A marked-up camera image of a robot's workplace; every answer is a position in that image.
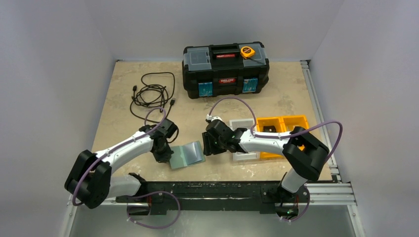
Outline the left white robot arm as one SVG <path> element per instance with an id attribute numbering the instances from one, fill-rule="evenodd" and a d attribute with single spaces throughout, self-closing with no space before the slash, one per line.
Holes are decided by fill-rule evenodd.
<path id="1" fill-rule="evenodd" d="M 113 174 L 134 158 L 152 153 L 157 162 L 168 162 L 173 150 L 168 139 L 178 131 L 177 125 L 165 118 L 158 124 L 144 125 L 133 135 L 101 151 L 82 151 L 65 181 L 64 188 L 72 194 L 73 205 L 90 209 L 105 199 L 129 196 L 135 202 L 147 197 L 145 182 L 139 175 L 114 177 Z"/>

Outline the white plastic bin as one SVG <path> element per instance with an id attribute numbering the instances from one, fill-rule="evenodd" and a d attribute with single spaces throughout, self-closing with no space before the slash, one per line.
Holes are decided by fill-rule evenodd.
<path id="1" fill-rule="evenodd" d="M 254 120 L 251 118 L 246 119 L 231 119 L 229 120 L 229 126 L 232 130 L 237 128 L 247 128 L 250 129 L 254 124 Z M 251 152 L 251 153 L 233 153 L 232 159 L 235 162 L 240 161 L 257 161 L 260 158 L 260 152 Z"/>

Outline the aluminium frame rail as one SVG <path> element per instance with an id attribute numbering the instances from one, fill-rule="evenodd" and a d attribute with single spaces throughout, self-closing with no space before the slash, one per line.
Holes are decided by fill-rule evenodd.
<path id="1" fill-rule="evenodd" d="M 324 116 L 320 107 L 317 92 L 314 87 L 313 78 L 306 60 L 300 61 L 306 86 L 312 102 L 312 107 L 318 123 L 324 122 Z M 311 193 L 310 203 L 312 205 L 356 205 L 355 196 L 351 184 L 343 183 L 340 177 L 338 164 L 334 156 L 327 161 L 325 171 L 329 171 L 332 178 L 336 178 L 332 183 L 312 183 L 308 184 Z"/>

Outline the teal card holder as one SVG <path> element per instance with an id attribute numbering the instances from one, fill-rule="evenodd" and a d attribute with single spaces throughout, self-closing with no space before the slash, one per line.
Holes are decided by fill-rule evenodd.
<path id="1" fill-rule="evenodd" d="M 189 167 L 206 161 L 199 141 L 171 148 L 173 154 L 169 160 L 172 170 Z"/>

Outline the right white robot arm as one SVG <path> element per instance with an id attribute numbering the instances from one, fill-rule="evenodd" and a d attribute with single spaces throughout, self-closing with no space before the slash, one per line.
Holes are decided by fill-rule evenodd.
<path id="1" fill-rule="evenodd" d="M 277 194 L 289 201 L 308 181 L 317 181 L 329 157 L 329 148 L 301 126 L 282 133 L 255 132 L 250 128 L 232 130 L 219 119 L 208 123 L 202 133 L 204 155 L 224 152 L 265 152 L 281 155 L 291 165 L 282 178 Z"/>

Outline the black item in orange bin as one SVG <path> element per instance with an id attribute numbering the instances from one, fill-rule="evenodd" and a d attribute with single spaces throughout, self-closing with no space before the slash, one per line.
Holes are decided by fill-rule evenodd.
<path id="1" fill-rule="evenodd" d="M 267 132 L 267 133 L 277 133 L 278 130 L 278 126 L 275 125 L 266 125 L 263 127 L 263 132 Z"/>

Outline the black plastic toolbox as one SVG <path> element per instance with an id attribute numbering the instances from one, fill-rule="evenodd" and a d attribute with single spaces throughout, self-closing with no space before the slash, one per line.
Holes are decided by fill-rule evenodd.
<path id="1" fill-rule="evenodd" d="M 240 48 L 255 50 L 251 59 L 240 55 Z M 260 93 L 269 81 L 269 59 L 259 41 L 207 46 L 188 46 L 183 50 L 183 87 L 190 99 Z"/>

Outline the orange plastic bin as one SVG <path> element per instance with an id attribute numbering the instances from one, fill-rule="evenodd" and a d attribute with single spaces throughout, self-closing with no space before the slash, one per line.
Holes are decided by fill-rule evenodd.
<path id="1" fill-rule="evenodd" d="M 300 126 L 305 129 L 309 128 L 305 115 L 265 117 L 256 119 L 256 128 L 258 132 L 263 132 L 263 127 L 266 125 L 278 126 L 278 133 L 293 131 L 296 126 Z"/>

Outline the yellow tape measure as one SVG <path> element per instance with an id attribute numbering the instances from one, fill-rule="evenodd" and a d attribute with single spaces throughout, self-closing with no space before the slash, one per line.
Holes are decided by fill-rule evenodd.
<path id="1" fill-rule="evenodd" d="M 255 55 L 255 50 L 249 46 L 243 46 L 240 48 L 240 55 L 244 59 L 251 59 Z"/>

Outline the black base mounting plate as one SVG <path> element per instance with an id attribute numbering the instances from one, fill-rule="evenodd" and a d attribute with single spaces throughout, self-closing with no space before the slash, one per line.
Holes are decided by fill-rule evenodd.
<path id="1" fill-rule="evenodd" d="M 309 201 L 305 186 L 291 194 L 279 181 L 149 181 L 134 196 L 120 196 L 133 215 L 165 215 L 169 210 L 256 211 L 295 217 L 299 205 Z"/>

